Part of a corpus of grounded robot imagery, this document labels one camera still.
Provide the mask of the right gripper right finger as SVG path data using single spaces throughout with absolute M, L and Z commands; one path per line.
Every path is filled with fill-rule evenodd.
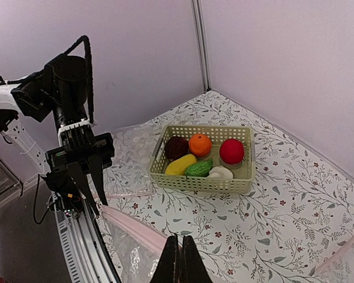
M 181 282 L 212 283 L 192 236 L 183 237 Z

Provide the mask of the green toy bitter gourd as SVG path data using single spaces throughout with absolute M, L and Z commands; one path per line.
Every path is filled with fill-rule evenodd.
M 190 165 L 185 170 L 185 176 L 207 177 L 212 168 L 213 168 L 212 159 L 201 160 L 199 162 Z

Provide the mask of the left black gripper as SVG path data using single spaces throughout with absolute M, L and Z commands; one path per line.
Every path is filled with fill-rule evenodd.
M 96 136 L 91 125 L 72 124 L 67 127 L 66 131 L 60 133 L 60 138 L 61 146 L 46 152 L 50 170 L 62 172 L 67 169 L 95 215 L 99 216 L 100 212 L 91 194 L 85 173 L 91 174 L 101 203 L 107 205 L 103 169 L 112 165 L 112 157 L 114 157 L 112 135 L 103 133 Z

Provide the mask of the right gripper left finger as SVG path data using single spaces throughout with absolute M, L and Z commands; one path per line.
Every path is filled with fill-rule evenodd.
M 176 235 L 169 236 L 150 283 L 179 281 L 179 243 Z

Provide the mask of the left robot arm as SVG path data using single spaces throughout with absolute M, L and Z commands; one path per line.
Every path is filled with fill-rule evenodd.
M 113 138 L 96 135 L 91 56 L 60 54 L 41 71 L 16 81 L 0 77 L 0 134 L 36 166 L 49 190 L 60 194 L 67 209 L 87 202 L 98 212 L 107 204 L 103 171 L 112 165 Z M 42 122 L 53 115 L 58 146 L 44 151 L 19 118 Z

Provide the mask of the clear zip top bag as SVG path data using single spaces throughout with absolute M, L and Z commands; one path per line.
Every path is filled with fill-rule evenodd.
M 150 282 L 168 236 L 110 206 L 103 205 L 101 215 L 123 267 L 122 281 Z

